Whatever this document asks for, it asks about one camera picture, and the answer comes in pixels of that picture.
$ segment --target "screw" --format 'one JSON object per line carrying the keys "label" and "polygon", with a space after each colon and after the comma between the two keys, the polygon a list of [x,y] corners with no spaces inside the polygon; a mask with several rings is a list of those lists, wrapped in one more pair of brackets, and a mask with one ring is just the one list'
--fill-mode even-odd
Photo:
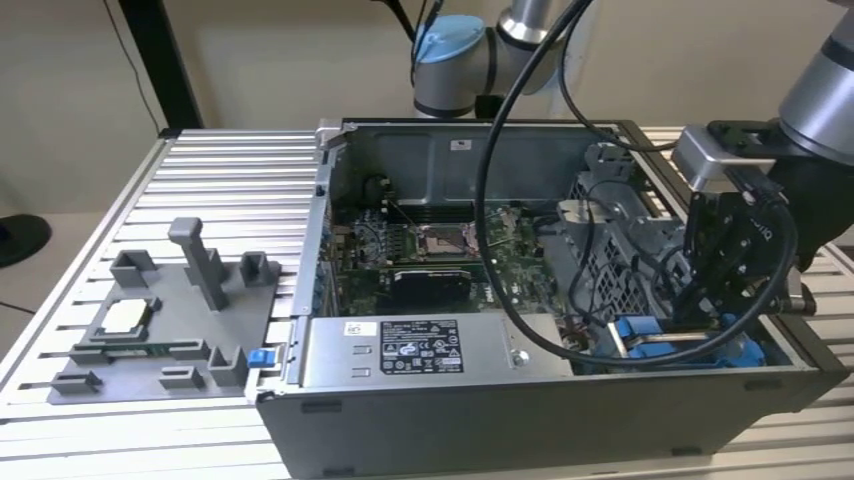
{"label": "screw", "polygon": [[532,361],[532,355],[525,350],[512,350],[510,356],[513,357],[513,364],[517,367],[524,367]]}

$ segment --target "white component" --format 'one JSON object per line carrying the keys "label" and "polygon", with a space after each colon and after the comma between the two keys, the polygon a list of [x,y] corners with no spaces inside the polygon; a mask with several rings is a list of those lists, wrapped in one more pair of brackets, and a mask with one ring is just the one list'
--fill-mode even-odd
{"label": "white component", "polygon": [[147,319],[149,303],[142,298],[119,300],[110,306],[102,323],[105,333],[127,333]]}
{"label": "white component", "polygon": [[377,322],[348,322],[345,323],[346,337],[376,337]]}
{"label": "white component", "polygon": [[472,140],[452,140],[452,151],[472,150]]}

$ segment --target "wire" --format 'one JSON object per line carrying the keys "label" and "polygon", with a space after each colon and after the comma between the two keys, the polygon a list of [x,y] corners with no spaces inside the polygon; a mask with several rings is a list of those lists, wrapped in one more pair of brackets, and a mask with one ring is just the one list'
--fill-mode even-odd
{"label": "wire", "polygon": [[540,63],[549,50],[552,49],[564,30],[580,17],[582,9],[589,6],[592,1],[593,0],[576,0],[558,17],[558,20],[549,30],[544,41],[532,54],[528,63],[522,67],[520,76],[517,77],[517,80],[510,87],[505,102],[502,103],[496,115],[496,119],[493,120],[493,125],[490,127],[481,161],[478,164],[478,172],[476,178],[476,233],[478,237],[478,249],[481,251],[484,270],[486,271],[488,278],[490,279],[490,284],[493,286],[493,293],[500,300],[502,308],[505,309],[508,317],[510,318],[514,326],[520,329],[524,335],[537,346],[540,346],[544,350],[560,356],[561,358],[580,363],[621,368],[653,367],[658,365],[686,362],[703,357],[704,355],[708,355],[721,346],[727,345],[743,333],[749,323],[756,321],[759,315],[763,313],[764,309],[775,299],[777,291],[787,280],[789,268],[795,263],[796,250],[799,247],[799,230],[787,206],[781,203],[771,205],[768,213],[772,215],[773,223],[776,223],[776,226],[780,227],[783,237],[780,262],[776,265],[768,282],[765,283],[761,291],[757,294],[753,304],[743,313],[739,320],[736,320],[736,322],[731,324],[731,326],[721,332],[720,335],[690,349],[666,355],[657,355],[653,357],[637,359],[596,357],[582,354],[577,351],[564,348],[564,346],[561,345],[552,343],[552,341],[546,339],[528,324],[513,305],[508,292],[505,291],[496,266],[493,265],[494,257],[490,252],[488,237],[489,231],[486,228],[486,185],[490,173],[490,163],[493,161],[493,153],[496,152],[496,145],[498,144],[498,137],[502,132],[502,127],[508,122],[510,111],[517,102],[517,99],[520,98],[520,95],[522,94],[522,90],[525,89],[528,81],[532,78],[532,75],[534,74]]}
{"label": "wire", "polygon": [[125,46],[125,40],[122,39],[122,33],[119,33],[119,26],[117,25],[117,19],[113,16],[113,10],[110,9],[110,4],[107,0],[102,0],[105,4],[105,9],[107,10],[107,16],[110,17],[110,24],[113,25],[113,31],[117,34],[117,38],[119,39],[119,45],[122,46],[122,52],[125,53],[125,58],[131,65],[131,69],[134,70],[134,78],[137,80],[137,90],[139,91],[139,96],[143,99],[143,105],[146,105],[146,110],[149,111],[149,118],[151,118],[151,123],[155,125],[155,133],[161,134],[161,125],[158,125],[158,119],[155,118],[155,114],[151,111],[151,105],[149,105],[149,99],[146,98],[146,92],[143,90],[143,81],[139,77],[139,70],[137,69],[137,65],[134,64],[134,60],[131,59],[131,54],[129,53],[129,49]]}
{"label": "wire", "polygon": [[617,135],[614,135],[612,132],[609,132],[608,130],[601,129],[600,127],[597,127],[593,122],[590,120],[588,120],[588,117],[585,116],[585,114],[582,113],[582,111],[580,110],[578,106],[576,105],[576,101],[573,100],[573,96],[570,95],[570,89],[566,86],[566,52],[568,49],[570,47],[570,39],[573,38],[573,32],[576,31],[576,27],[578,26],[582,16],[585,15],[585,11],[588,10],[588,7],[593,4],[593,0],[586,1],[585,5],[582,5],[581,7],[581,12],[578,14],[578,16],[576,17],[573,23],[570,24],[570,27],[568,28],[566,31],[566,37],[564,39],[564,46],[561,48],[561,61],[558,62],[558,86],[561,88],[561,95],[564,95],[564,101],[566,102],[566,106],[570,108],[570,111],[573,112],[573,115],[576,115],[576,119],[582,123],[582,125],[585,125],[585,127],[588,127],[588,130],[590,130],[593,133],[596,133],[600,138],[602,138],[602,140],[605,140],[609,143],[613,143],[614,145],[617,145],[618,147],[625,148],[626,150],[632,150],[636,152],[664,152],[665,150],[673,150],[674,147],[677,146],[677,142],[670,142],[666,143],[664,145],[660,146],[646,146],[646,145],[638,145],[636,143],[628,143],[624,142]]}
{"label": "wire", "polygon": [[19,312],[25,312],[31,315],[37,314],[35,310],[30,310],[29,308],[19,307],[18,305],[13,305],[11,303],[0,302],[0,307],[11,308],[13,310],[18,310]]}
{"label": "wire", "polygon": [[398,19],[398,23],[401,23],[401,28],[404,28],[404,33],[406,33],[410,42],[416,42],[416,30],[413,29],[413,23],[410,22],[410,17],[406,14],[406,10],[401,6],[401,0],[380,0],[392,10],[392,13],[396,14],[396,18]]}
{"label": "wire", "polygon": [[404,209],[401,208],[401,205],[398,205],[398,202],[396,202],[392,199],[386,199],[389,201],[389,204],[396,207],[398,209],[398,211],[401,212],[401,215],[404,215],[404,218],[406,218],[408,222],[410,222],[410,224],[418,228],[418,224],[416,223],[416,221],[410,218],[410,216],[406,214],[406,212],[404,211]]}
{"label": "wire", "polygon": [[416,30],[416,37],[418,39],[417,42],[413,42],[413,52],[410,55],[410,84],[416,85],[416,66],[418,65],[418,54],[422,51],[422,46],[425,45],[425,38],[428,38],[428,32],[433,28],[433,24],[440,17],[440,11],[442,10],[442,5],[445,4],[445,0],[434,0],[433,7],[430,7],[430,12],[428,12],[428,19],[425,20],[425,24],[422,25],[422,19],[425,18],[425,9],[428,7],[428,0],[422,0],[422,8],[418,12],[418,27]]}
{"label": "wire", "polygon": [[650,280],[650,292],[653,293],[653,299],[656,300],[656,303],[658,303],[658,306],[665,311],[665,314],[669,317],[673,317],[673,309],[665,304],[665,300],[661,298],[661,295],[658,294],[658,280],[660,279],[665,279],[665,280],[668,279],[668,276],[665,275],[665,270],[668,268],[668,263],[670,262],[670,259],[674,257],[674,255],[680,252],[680,250],[682,250],[682,246],[677,245],[676,247],[673,247],[670,249],[670,251],[668,251],[668,253],[665,253],[665,256],[662,257],[662,261],[660,263],[660,266],[656,269],[656,274],[653,275],[653,280]]}
{"label": "wire", "polygon": [[590,208],[590,202],[596,201],[600,205],[602,205],[602,207],[606,210],[610,210],[610,208],[608,207],[608,205],[605,205],[605,202],[602,202],[601,200],[593,198],[590,195],[593,194],[593,191],[597,189],[597,187],[600,187],[600,185],[606,185],[609,183],[617,183],[621,185],[629,185],[629,182],[624,181],[624,180],[617,180],[617,179],[605,179],[598,181],[597,183],[594,183],[592,185],[592,187],[588,189],[588,191],[585,192],[585,194],[582,195],[581,200],[585,202],[586,207],[588,207],[588,236],[585,237],[585,247],[582,248],[582,256],[580,258],[578,261],[578,269],[576,270],[576,275],[573,275],[573,280],[570,282],[570,289],[569,289],[569,297],[570,297],[570,306],[573,307],[573,310],[576,310],[576,312],[581,315],[582,319],[585,320],[585,322],[588,324],[590,323],[596,323],[597,325],[600,325],[601,327],[606,327],[608,326],[608,322],[604,322],[602,320],[600,320],[597,317],[593,316],[592,311],[586,310],[576,301],[576,290],[578,289],[578,285],[581,283],[582,280],[582,276],[585,274],[585,270],[590,270],[590,257],[593,255],[593,243],[594,243],[594,237],[596,237],[596,223],[594,223],[594,218],[593,218],[593,209]]}

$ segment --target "motherboard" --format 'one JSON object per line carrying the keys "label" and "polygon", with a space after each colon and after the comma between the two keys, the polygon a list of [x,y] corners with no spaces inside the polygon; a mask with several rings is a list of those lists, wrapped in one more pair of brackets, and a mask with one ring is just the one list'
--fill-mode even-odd
{"label": "motherboard", "polygon": [[[425,215],[418,207],[388,203],[336,226],[342,316],[501,309],[481,264],[472,211],[456,207],[453,214],[444,213],[434,207]],[[522,205],[492,206],[489,241],[520,312],[554,313],[565,305],[544,259],[536,222]]]}

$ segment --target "slotted aluminum surface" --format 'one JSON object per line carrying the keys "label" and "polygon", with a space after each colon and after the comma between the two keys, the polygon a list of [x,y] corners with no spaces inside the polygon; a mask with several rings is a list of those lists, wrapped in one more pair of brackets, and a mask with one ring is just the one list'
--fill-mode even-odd
{"label": "slotted aluminum surface", "polygon": [[[656,142],[680,129],[646,129]],[[310,132],[190,131],[155,147],[11,355],[0,365],[0,478],[288,478],[254,407],[239,398],[54,407],[46,383],[90,324],[125,248],[179,261],[166,240],[177,215],[201,216],[203,237],[231,259],[266,250],[285,265],[267,341],[289,334],[290,295],[314,178]],[[823,250],[807,282],[811,324],[854,367],[854,265]],[[584,432],[568,432],[569,435]],[[812,408],[761,420],[712,459],[672,459],[486,476],[498,479],[854,478],[854,381]]]}

